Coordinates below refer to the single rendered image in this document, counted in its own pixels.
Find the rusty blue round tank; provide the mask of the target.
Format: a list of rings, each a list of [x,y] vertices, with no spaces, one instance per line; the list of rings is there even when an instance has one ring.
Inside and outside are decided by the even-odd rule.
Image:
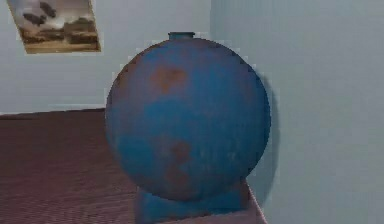
[[[246,178],[267,146],[271,109],[255,70],[228,47],[169,33],[119,72],[105,126],[138,187],[135,224],[252,208]]]

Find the framed landscape picture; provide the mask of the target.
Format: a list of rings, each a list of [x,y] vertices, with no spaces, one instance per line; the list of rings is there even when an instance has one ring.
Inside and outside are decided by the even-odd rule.
[[[92,0],[6,0],[27,54],[100,52]]]

